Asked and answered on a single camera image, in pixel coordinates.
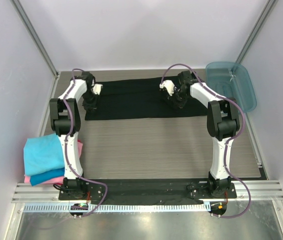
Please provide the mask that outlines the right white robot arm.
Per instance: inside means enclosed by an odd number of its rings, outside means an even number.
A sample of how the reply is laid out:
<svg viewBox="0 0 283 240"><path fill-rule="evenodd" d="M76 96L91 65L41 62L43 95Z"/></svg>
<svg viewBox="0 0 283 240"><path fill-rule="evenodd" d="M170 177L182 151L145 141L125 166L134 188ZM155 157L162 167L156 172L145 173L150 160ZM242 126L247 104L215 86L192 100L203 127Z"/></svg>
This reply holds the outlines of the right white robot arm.
<svg viewBox="0 0 283 240"><path fill-rule="evenodd" d="M213 142L212 165L208 172L207 193L218 198L231 188L230 163L234 137L240 130L235 100L227 99L199 81L190 71L178 74L179 86L162 79L159 91L172 108L182 109L189 99L198 100L207 109L206 127Z"/></svg>

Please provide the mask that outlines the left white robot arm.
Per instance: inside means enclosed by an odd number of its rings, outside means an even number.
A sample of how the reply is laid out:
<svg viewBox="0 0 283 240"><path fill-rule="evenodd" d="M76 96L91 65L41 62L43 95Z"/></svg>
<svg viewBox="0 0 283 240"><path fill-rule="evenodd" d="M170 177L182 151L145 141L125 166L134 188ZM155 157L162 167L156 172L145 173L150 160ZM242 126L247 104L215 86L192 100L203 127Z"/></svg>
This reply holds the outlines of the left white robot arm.
<svg viewBox="0 0 283 240"><path fill-rule="evenodd" d="M102 88L90 72L82 71L81 75L73 73L66 90L49 101L51 129L60 142L64 161L62 184L55 186L59 190L60 200L83 200L89 193L78 150L81 129L78 102L83 99L84 110L95 113Z"/></svg>

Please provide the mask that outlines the black t shirt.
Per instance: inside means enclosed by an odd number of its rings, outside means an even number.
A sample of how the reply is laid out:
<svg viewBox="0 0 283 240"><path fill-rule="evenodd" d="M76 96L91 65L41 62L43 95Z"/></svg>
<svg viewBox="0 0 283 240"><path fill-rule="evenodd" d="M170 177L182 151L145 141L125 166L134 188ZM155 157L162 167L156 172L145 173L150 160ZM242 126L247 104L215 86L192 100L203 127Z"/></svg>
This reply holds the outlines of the black t shirt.
<svg viewBox="0 0 283 240"><path fill-rule="evenodd" d="M167 104L160 93L161 78L105 81L94 112L86 111L86 121L145 118L185 118L206 116L207 108L189 98L182 109Z"/></svg>

